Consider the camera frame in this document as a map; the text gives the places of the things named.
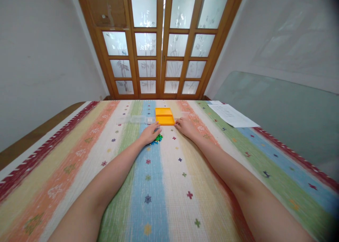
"person's arm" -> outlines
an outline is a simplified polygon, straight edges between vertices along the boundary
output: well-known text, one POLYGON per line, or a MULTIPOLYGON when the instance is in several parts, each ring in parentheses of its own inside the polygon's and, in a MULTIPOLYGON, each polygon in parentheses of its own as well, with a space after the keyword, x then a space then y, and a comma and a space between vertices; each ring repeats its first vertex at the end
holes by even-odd
POLYGON ((116 156, 75 200, 48 241, 96 241, 102 215, 124 183, 142 148, 161 132, 158 123, 148 126, 139 139, 116 156))
POLYGON ((190 138, 236 196, 256 241, 311 241, 280 201, 236 159, 202 137, 188 118, 174 125, 190 138))

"right hand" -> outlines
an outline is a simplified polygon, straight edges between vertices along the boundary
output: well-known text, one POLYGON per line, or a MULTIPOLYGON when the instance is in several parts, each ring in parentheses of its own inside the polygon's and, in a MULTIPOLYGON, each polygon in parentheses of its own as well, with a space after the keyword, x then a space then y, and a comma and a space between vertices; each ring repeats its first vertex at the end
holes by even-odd
POLYGON ((192 139, 194 135, 199 134, 199 132, 195 129, 192 122, 186 117, 179 118, 176 121, 174 127, 177 128, 183 135, 190 139, 192 139))

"left hand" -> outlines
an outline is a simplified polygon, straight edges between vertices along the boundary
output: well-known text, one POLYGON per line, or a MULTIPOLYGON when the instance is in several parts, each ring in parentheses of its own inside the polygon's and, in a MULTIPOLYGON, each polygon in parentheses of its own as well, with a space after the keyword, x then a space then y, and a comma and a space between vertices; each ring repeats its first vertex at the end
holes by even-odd
POLYGON ((145 145, 154 141, 155 138, 161 133, 161 128, 159 128, 160 125, 158 123, 159 122, 156 122, 154 124, 149 125, 141 133, 139 139, 142 140, 145 143, 145 145))

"orange plastic box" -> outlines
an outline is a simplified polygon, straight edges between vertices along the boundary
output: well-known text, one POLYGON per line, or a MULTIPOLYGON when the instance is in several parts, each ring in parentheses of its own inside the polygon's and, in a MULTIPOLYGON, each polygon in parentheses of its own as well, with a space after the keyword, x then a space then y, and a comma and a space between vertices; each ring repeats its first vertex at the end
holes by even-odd
POLYGON ((161 125, 174 125, 175 121, 170 108, 155 108, 155 120, 161 125))

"wooden door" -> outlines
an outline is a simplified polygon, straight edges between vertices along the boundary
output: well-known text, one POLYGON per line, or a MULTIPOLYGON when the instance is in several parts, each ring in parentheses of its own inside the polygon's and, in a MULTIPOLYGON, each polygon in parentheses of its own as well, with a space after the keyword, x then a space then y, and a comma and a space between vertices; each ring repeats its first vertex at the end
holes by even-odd
POLYGON ((160 98, 163 0, 128 0, 140 99, 160 98))
POLYGON ((241 0, 79 2, 114 99, 201 99, 241 0))
POLYGON ((198 99, 203 95, 234 1, 166 0, 161 98, 198 99))

